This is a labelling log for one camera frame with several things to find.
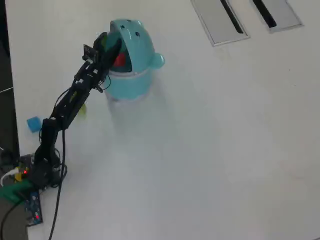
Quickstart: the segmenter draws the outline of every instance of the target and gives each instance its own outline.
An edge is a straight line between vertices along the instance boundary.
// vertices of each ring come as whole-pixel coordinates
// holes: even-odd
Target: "white cable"
[[[1,186],[3,187],[4,186],[4,179],[10,175],[15,175],[15,174],[18,174],[19,173],[19,168],[14,168],[10,171],[8,171],[6,174],[4,174],[1,179],[0,179],[0,184]]]

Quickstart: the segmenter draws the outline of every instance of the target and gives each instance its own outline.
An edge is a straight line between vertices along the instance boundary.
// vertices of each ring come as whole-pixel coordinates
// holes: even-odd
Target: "blue circuit board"
[[[31,192],[29,199],[24,203],[26,213],[26,226],[34,226],[43,222],[40,196],[38,191]]]

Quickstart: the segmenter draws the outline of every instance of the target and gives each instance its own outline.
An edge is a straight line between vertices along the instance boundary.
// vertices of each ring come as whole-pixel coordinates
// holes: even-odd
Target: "black cable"
[[[67,93],[69,90],[70,90],[70,88],[68,88],[68,89],[65,90],[63,93],[60,94],[60,96],[59,96],[59,97],[57,98],[57,100],[55,101],[55,104],[54,104],[54,108],[53,108],[53,109],[56,108],[59,99],[60,99],[65,93]]]
[[[107,74],[107,76],[108,76],[108,78],[109,78],[109,85],[108,85],[105,89],[102,89],[102,90],[106,90],[106,89],[109,88],[110,85],[111,85],[111,78],[110,78],[109,74]]]
[[[58,215],[58,208],[59,208],[59,201],[60,201],[60,193],[61,193],[61,188],[62,188],[62,182],[64,180],[65,161],[66,161],[66,138],[65,138],[65,130],[62,129],[61,176],[60,176],[60,181],[59,181],[58,194],[56,196],[55,211],[54,211],[54,217],[53,217],[53,222],[52,222],[52,227],[51,227],[51,231],[50,231],[49,240],[51,240],[51,238],[53,236],[53,233],[54,233],[54,230],[55,230],[55,225],[56,225],[56,220],[57,220],[57,215]]]
[[[18,207],[24,200],[19,200],[17,203],[15,203],[4,215],[4,217],[2,218],[1,221],[1,229],[0,229],[0,238],[1,240],[4,240],[4,226],[6,223],[6,220],[8,218],[8,216],[10,215],[10,213],[16,208]]]

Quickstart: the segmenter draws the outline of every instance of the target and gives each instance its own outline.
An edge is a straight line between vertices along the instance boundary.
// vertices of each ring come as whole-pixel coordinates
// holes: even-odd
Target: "green object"
[[[33,185],[28,180],[6,185],[0,188],[0,198],[5,198],[13,204],[16,204],[21,200],[19,193],[29,189],[33,189]]]

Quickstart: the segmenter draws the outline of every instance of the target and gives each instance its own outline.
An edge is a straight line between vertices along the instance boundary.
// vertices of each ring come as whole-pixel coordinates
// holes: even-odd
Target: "bin lid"
[[[118,32],[128,50],[132,72],[141,73],[149,67],[160,68],[165,63],[162,55],[155,53],[152,40],[138,20],[116,19],[110,22],[110,32]]]

